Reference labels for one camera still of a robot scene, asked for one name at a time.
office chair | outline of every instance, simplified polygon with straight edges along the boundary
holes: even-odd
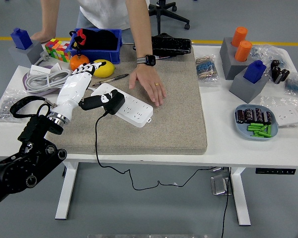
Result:
[[[175,5],[175,2],[172,3],[165,3],[165,0],[158,0],[156,6],[153,4],[149,5],[149,16],[156,15],[157,16],[157,23],[158,23],[158,36],[161,35],[161,26],[160,26],[160,17],[162,15],[186,22],[184,29],[189,30],[190,29],[190,21],[182,16],[179,16],[167,9],[172,8],[172,11],[176,11],[177,7]]]

gray 3d printed block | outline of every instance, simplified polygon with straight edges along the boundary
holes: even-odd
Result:
[[[18,49],[15,46],[9,48],[11,57],[18,65],[31,68],[40,59],[43,47],[39,41],[32,41],[32,43],[26,50]]]
[[[223,71],[226,80],[233,80],[236,75],[248,67],[252,62],[254,62],[250,56],[248,56],[245,62],[239,62],[234,58],[237,47],[232,46],[232,39],[232,37],[225,37],[220,49]]]
[[[263,74],[260,80],[256,83],[252,83],[244,78],[246,70],[247,68],[235,76],[229,91],[244,102],[250,103],[263,90],[265,84],[269,80],[269,77]]]

white desk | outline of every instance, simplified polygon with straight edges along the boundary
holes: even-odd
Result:
[[[99,159],[103,163],[233,167],[231,178],[239,223],[250,225],[240,173],[245,167],[298,169],[298,130],[280,129],[277,136],[268,141],[246,140],[237,133],[234,125],[234,110],[245,103],[228,91],[232,82],[224,80],[220,47],[194,46],[194,52],[197,57],[216,56],[216,68],[222,84],[219,88],[200,87],[208,137],[206,153],[202,156],[103,155]],[[22,90],[20,79],[27,70],[19,66],[8,88]],[[258,97],[272,95],[270,90],[265,87]],[[55,102],[56,97],[49,95],[48,99]],[[19,150],[21,143],[17,137],[24,127],[22,123],[0,123],[0,158],[11,156]],[[56,219],[66,219],[79,162],[95,163],[95,155],[68,154],[64,162],[68,170]]]

yellow floor line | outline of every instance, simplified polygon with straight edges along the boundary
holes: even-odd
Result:
[[[57,37],[60,41],[70,41],[70,37]],[[11,37],[0,37],[0,41],[11,41]],[[207,45],[220,45],[222,41],[211,40],[192,40],[193,44],[207,44]],[[298,42],[265,42],[265,41],[252,41],[254,45],[274,45],[274,46],[298,46]]]

blue plastic bin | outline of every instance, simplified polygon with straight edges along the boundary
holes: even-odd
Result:
[[[112,33],[118,38],[118,46],[117,50],[115,51],[105,51],[105,50],[81,50],[81,54],[88,57],[90,62],[93,62],[95,60],[108,60],[112,62],[113,64],[119,64],[120,63],[120,57],[119,57],[119,51],[120,47],[122,46],[123,42],[121,39],[122,30],[121,29],[97,29],[97,28],[88,28],[89,30],[93,31],[100,31],[100,30],[107,30]],[[77,36],[77,33],[73,33],[72,39],[69,46],[69,51],[72,56],[77,55],[77,50],[72,48],[72,44],[74,41],[74,37]]]

